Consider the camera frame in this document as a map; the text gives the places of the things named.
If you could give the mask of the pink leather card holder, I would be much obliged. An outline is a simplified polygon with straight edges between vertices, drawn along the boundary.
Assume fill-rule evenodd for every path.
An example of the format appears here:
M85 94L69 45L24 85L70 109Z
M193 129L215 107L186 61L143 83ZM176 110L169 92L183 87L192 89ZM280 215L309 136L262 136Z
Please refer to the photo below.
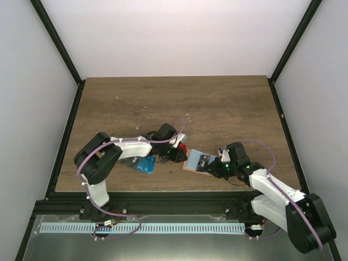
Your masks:
M207 172L199 172L196 170L201 155L210 156L208 160L209 164L216 158L214 155L206 154L198 150L187 150L187 160L183 164L183 170L210 176Z

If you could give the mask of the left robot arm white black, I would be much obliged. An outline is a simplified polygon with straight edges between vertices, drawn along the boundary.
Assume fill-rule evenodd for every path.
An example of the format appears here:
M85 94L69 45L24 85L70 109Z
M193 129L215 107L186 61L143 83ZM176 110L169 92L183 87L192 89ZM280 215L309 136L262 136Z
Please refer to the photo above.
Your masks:
M156 163L182 163L187 160L187 135L173 125L163 124L158 130L135 138L116 138L97 133L74 157L77 176L86 186L92 213L100 220L111 213L106 179L116 163L152 174Z

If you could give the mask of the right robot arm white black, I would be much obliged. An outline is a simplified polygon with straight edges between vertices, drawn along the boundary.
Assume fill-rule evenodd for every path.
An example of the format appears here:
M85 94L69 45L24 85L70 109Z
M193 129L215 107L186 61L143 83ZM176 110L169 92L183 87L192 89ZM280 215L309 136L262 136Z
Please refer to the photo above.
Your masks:
M196 171L229 180L235 176L260 192L242 204L242 214L248 219L263 216L284 230L293 246L301 253L323 246L337 233L322 199L315 193L305 194L270 173L258 162L250 161L242 143L234 142L218 150L218 156L199 157Z

